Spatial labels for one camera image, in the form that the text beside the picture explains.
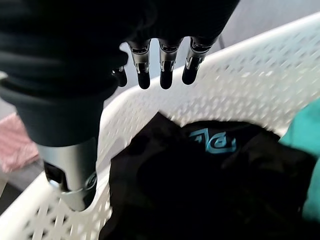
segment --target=teal printed logo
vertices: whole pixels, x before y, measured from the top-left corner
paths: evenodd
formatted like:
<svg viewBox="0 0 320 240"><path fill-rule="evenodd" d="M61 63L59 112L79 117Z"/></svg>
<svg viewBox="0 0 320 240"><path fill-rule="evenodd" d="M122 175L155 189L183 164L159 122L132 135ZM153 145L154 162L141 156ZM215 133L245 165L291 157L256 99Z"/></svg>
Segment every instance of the teal printed logo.
<svg viewBox="0 0 320 240"><path fill-rule="evenodd" d="M191 132L189 135L189 138L196 136L194 140L197 141L198 143L201 143L203 141L203 135L204 135L205 151L211 154L233 153L234 151L237 150L236 139L234 138L231 141L230 147L226 147L227 146L226 134L227 134L226 132L219 132L213 135L209 139L208 128L204 128L204 129Z"/></svg>

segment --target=pink cloth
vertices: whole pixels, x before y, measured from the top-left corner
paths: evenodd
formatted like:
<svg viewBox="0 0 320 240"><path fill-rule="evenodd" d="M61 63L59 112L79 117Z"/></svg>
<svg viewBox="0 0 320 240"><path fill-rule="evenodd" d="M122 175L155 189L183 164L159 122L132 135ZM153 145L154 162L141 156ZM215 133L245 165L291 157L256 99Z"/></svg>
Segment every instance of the pink cloth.
<svg viewBox="0 0 320 240"><path fill-rule="evenodd" d="M28 137L20 117L13 113L0 121L0 164L5 173L39 159L36 144Z"/></svg>

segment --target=white laundry basket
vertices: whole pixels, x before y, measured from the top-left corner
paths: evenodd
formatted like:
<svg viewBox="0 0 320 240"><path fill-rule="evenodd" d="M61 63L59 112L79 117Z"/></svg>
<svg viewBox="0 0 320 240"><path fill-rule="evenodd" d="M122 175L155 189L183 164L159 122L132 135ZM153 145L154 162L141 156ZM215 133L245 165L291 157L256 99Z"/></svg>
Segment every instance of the white laundry basket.
<svg viewBox="0 0 320 240"><path fill-rule="evenodd" d="M169 90L159 78L133 87L103 111L94 203L72 212L42 173L0 218L0 240L95 240L110 218L109 150L128 145L161 110L185 125L197 120L246 120L284 133L295 113L320 97L320 13L207 56L193 85L174 71Z"/></svg>

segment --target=black fingertip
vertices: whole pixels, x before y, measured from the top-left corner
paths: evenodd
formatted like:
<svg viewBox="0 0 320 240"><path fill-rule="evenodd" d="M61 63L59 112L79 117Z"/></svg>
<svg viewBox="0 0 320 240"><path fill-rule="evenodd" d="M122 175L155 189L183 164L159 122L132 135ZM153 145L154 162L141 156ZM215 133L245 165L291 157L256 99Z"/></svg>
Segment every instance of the black fingertip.
<svg viewBox="0 0 320 240"><path fill-rule="evenodd" d="M160 85L163 89L169 89L172 85L172 71L161 71Z"/></svg>
<svg viewBox="0 0 320 240"><path fill-rule="evenodd" d="M138 73L138 83L140 88L147 89L150 87L150 75L148 72Z"/></svg>
<svg viewBox="0 0 320 240"><path fill-rule="evenodd" d="M127 80L127 75L125 70L123 70L122 72L116 73L115 76L118 80L119 87L124 87L127 85L128 80Z"/></svg>
<svg viewBox="0 0 320 240"><path fill-rule="evenodd" d="M184 67L183 74L182 74L183 83L186 85L193 84L194 81L196 80L197 72L198 71L195 69L186 69L186 67Z"/></svg>

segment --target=robotic hand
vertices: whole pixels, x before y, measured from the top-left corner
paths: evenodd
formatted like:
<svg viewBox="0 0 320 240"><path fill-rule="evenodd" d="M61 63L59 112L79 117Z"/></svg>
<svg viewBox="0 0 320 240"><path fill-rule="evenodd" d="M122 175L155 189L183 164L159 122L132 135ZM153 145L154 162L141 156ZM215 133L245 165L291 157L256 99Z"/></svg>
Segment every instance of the robotic hand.
<svg viewBox="0 0 320 240"><path fill-rule="evenodd" d="M168 89L177 50L190 36L182 81L189 85L239 0L3 0L0 95L14 104L37 143L49 183L75 211L96 193L97 144L104 100L127 77L130 46L147 89L149 46L160 43L160 84Z"/></svg>

